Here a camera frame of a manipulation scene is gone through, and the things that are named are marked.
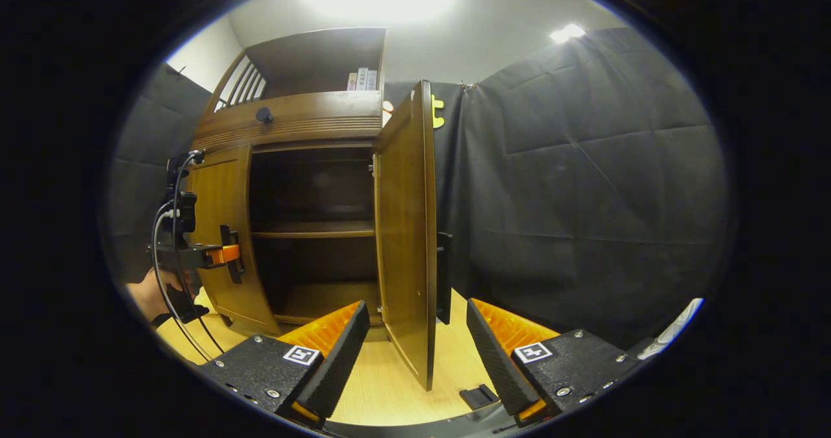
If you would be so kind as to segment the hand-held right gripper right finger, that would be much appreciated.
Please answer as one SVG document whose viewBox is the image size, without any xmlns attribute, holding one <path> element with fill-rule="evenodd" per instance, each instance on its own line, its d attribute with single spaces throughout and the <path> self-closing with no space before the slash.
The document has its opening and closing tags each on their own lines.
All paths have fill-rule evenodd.
<svg viewBox="0 0 831 438">
<path fill-rule="evenodd" d="M 502 406 L 519 426 L 581 408 L 640 366 L 637 355 L 587 330 L 559 334 L 474 297 L 466 323 Z"/>
</svg>

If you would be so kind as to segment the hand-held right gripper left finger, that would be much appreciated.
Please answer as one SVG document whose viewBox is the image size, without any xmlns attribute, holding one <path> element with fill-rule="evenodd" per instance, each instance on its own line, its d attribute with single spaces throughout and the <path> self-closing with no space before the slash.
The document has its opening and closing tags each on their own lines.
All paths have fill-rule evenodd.
<svg viewBox="0 0 831 438">
<path fill-rule="evenodd" d="M 322 426 L 333 415 L 370 328 L 358 300 L 288 334 L 252 335 L 198 367 L 255 408 Z"/>
</svg>

